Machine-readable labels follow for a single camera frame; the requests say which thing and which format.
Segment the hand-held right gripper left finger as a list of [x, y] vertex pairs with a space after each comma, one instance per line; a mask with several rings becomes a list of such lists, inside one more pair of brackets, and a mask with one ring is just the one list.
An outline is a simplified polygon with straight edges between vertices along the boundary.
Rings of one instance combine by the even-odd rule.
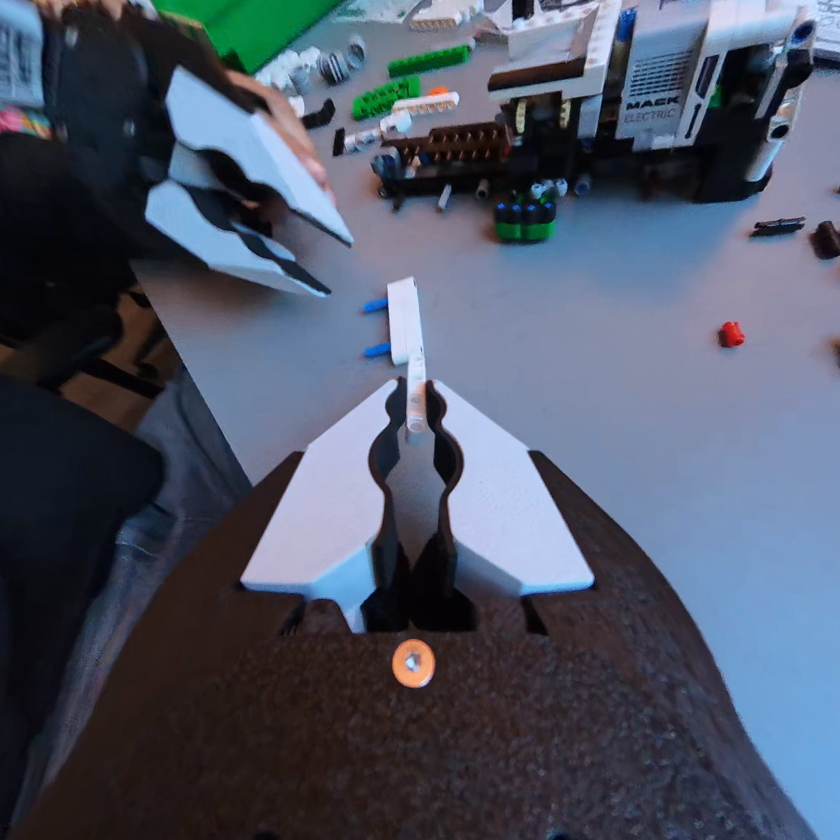
[[356, 634], [407, 625], [407, 560], [387, 478], [400, 458], [406, 380], [388, 381], [302, 454], [240, 582], [335, 602]]

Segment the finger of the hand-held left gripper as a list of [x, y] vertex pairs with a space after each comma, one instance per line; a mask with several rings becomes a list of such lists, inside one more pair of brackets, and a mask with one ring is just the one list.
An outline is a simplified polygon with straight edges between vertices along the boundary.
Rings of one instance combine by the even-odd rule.
[[144, 217], [216, 273], [277, 291], [331, 296], [288, 249], [236, 222], [230, 215], [235, 205], [223, 193], [164, 181], [150, 190]]
[[165, 104], [180, 144], [225, 155], [248, 184], [272, 190], [311, 224], [348, 246], [354, 243], [338, 210], [263, 112], [247, 112], [183, 66], [173, 71]]

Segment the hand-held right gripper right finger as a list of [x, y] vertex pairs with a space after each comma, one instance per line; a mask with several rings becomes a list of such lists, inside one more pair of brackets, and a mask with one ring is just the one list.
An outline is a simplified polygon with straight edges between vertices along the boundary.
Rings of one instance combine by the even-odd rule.
[[521, 440], [441, 381], [428, 381], [437, 530], [413, 567], [413, 624], [471, 632], [483, 600], [581, 592], [595, 575]]

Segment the thin white lego liftarm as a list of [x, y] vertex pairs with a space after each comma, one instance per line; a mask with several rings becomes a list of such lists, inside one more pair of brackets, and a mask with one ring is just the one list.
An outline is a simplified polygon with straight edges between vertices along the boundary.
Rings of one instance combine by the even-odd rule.
[[421, 351], [412, 353], [406, 367], [405, 438], [418, 444], [427, 431], [426, 363]]

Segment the thick white lego beam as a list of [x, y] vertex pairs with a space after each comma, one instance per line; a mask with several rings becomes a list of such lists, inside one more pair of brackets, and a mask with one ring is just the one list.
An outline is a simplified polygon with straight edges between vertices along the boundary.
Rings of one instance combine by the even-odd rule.
[[386, 296], [366, 302], [365, 314], [386, 312], [389, 339], [366, 348], [366, 359], [391, 356], [394, 366], [408, 364], [415, 357], [424, 355], [421, 314], [417, 283], [414, 276], [394, 281], [387, 286]]

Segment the wide green lego beam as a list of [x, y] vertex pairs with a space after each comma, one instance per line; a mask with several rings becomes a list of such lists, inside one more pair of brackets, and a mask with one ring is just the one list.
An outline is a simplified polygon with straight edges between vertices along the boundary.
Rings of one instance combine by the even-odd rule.
[[418, 75], [400, 77], [354, 98], [351, 117], [357, 122], [379, 117], [391, 112], [396, 102], [418, 98], [420, 95], [421, 81]]

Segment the long white lego beam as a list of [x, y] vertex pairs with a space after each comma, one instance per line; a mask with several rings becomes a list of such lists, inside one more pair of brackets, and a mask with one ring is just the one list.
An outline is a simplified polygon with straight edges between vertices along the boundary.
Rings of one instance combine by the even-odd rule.
[[398, 116], [407, 113], [414, 119], [454, 111], [458, 105], [459, 94], [456, 91], [445, 91], [422, 97], [397, 100], [392, 105], [392, 115]]

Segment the narrow green lego beam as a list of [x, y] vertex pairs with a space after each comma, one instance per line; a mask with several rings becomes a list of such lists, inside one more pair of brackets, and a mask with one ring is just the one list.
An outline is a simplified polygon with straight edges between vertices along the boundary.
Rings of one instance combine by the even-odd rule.
[[420, 54], [392, 60], [387, 65], [388, 77], [419, 75], [424, 72], [447, 69], [465, 64], [471, 57], [472, 49], [467, 44], [433, 49]]

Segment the green black lego assembly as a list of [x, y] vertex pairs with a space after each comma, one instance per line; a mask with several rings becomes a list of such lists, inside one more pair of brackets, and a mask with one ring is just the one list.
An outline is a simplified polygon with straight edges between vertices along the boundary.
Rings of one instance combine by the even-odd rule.
[[552, 197], [511, 192], [496, 201], [493, 212], [496, 239], [502, 243], [541, 243], [551, 240], [557, 225]]

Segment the pile of small lego pieces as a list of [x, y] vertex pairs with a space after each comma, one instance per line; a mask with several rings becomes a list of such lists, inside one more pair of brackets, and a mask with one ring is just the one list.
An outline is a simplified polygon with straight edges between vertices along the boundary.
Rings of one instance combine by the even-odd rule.
[[[750, 238], [778, 238], [800, 233], [805, 217], [783, 217], [755, 223]], [[831, 220], [820, 222], [808, 235], [815, 256], [830, 260], [839, 258], [839, 229]]]

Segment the white lego truck model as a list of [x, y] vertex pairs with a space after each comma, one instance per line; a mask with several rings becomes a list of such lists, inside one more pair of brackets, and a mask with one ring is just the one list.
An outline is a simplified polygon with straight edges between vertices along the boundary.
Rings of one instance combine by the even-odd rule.
[[816, 2], [505, 2], [491, 122], [385, 140], [379, 194], [585, 194], [603, 166], [696, 203], [760, 193], [813, 70]]

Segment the person's left hand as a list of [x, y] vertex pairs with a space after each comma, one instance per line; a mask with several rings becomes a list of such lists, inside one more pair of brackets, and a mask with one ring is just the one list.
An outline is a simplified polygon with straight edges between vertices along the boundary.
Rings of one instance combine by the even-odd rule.
[[277, 89], [266, 87], [258, 80], [235, 70], [226, 70], [226, 76], [233, 85], [251, 92], [266, 103], [270, 115], [269, 121], [274, 131], [296, 155], [313, 180], [318, 183], [332, 205], [336, 206], [336, 198], [326, 168], [286, 96]]

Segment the green box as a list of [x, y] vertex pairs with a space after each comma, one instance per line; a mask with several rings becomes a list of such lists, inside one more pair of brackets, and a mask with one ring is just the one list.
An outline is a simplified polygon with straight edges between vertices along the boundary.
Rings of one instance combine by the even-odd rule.
[[153, 1], [161, 14], [200, 24], [226, 66], [253, 74], [339, 1]]

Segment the heap of white grey wheels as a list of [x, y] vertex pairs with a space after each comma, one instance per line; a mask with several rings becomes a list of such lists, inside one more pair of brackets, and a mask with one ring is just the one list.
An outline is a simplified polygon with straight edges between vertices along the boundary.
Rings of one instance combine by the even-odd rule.
[[309, 47], [302, 52], [288, 49], [255, 74], [257, 81], [293, 96], [305, 96], [318, 76], [329, 87], [344, 84], [366, 61], [366, 43], [352, 37], [346, 49], [320, 50]]

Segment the person's grey jeans leg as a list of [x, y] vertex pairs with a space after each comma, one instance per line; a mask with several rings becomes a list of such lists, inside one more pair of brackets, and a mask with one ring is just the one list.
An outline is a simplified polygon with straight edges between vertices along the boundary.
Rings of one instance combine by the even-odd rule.
[[184, 364], [154, 400], [135, 436], [163, 456], [163, 485], [119, 532], [111, 570], [85, 614], [56, 708], [28, 759], [14, 823], [23, 820], [69, 759], [154, 594], [252, 489]]

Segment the black office chair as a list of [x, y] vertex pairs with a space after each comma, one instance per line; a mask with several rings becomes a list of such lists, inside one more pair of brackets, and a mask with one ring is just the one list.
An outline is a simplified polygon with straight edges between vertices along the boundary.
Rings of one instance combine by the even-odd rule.
[[118, 307], [136, 285], [130, 261], [142, 237], [77, 171], [63, 144], [27, 133], [1, 140], [2, 346], [68, 350], [70, 339], [123, 337]]

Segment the person's black top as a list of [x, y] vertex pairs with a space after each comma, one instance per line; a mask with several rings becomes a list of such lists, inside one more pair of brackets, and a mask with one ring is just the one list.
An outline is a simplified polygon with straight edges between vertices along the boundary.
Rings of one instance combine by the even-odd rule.
[[53, 711], [122, 525], [157, 497], [161, 454], [85, 408], [2, 374], [1, 808]]

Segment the instruction booklet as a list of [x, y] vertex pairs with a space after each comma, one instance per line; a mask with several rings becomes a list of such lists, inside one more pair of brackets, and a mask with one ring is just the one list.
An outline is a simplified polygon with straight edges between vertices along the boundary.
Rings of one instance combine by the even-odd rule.
[[839, 1], [817, 1], [815, 58], [839, 63]]

